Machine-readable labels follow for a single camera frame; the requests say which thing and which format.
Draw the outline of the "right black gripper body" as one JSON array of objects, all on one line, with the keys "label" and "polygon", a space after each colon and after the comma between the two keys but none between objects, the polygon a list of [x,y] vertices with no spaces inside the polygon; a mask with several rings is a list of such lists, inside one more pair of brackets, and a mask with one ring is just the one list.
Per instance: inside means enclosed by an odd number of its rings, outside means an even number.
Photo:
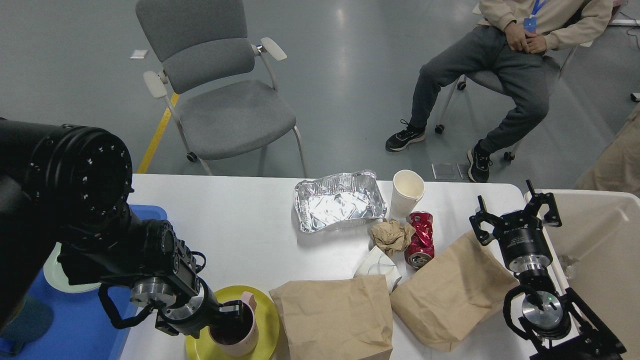
[{"label": "right black gripper body", "polygon": [[535,214],[515,210],[500,216],[504,225],[495,225],[505,267],[514,273],[541,271],[553,262],[553,255],[543,235],[543,224]]}]

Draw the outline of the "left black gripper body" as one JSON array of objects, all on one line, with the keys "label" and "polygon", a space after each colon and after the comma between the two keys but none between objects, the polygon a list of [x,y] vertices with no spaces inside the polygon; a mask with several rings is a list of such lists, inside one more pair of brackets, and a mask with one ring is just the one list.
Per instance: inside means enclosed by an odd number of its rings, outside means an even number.
[{"label": "left black gripper body", "polygon": [[199,284],[198,294],[185,305],[158,310],[154,325],[156,330],[172,337],[183,334],[199,338],[201,330],[207,327],[217,330],[236,325],[236,302],[222,305],[203,280]]}]

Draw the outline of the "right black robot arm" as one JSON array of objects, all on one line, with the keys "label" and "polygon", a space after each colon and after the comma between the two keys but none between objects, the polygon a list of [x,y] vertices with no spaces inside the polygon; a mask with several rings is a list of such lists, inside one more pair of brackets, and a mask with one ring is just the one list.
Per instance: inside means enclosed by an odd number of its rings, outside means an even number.
[{"label": "right black robot arm", "polygon": [[496,240],[505,268],[518,285],[504,299],[506,326],[530,341],[533,360],[620,360],[626,347],[571,287],[560,294],[548,272],[553,253],[544,236],[545,226],[561,227],[553,193],[538,193],[526,182],[531,198],[521,210],[497,216],[482,196],[470,217],[482,246]]}]

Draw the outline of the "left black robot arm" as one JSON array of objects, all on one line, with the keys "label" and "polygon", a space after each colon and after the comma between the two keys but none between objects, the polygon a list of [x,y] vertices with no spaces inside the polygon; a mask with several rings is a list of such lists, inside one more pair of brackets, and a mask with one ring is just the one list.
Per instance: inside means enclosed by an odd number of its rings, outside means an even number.
[{"label": "left black robot arm", "polygon": [[112,326],[155,314],[175,337],[238,336],[252,326],[240,300],[220,303],[189,249],[166,219],[141,219],[126,144],[98,127],[1,119],[1,326],[17,316],[48,257],[70,285],[99,284]]}]

